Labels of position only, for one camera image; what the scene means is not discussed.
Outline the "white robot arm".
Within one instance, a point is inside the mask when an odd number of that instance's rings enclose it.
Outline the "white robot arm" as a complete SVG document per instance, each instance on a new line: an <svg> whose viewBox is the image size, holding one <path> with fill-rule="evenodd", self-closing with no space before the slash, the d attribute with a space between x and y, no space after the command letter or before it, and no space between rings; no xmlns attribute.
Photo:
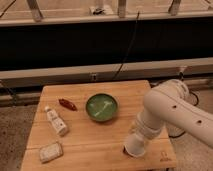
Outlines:
<svg viewBox="0 0 213 171"><path fill-rule="evenodd" d="M213 148L213 114L186 101L187 85L177 79L150 89L143 98L143 110L136 115L136 130L128 138L140 147L157 137L165 122L179 127Z"/></svg>

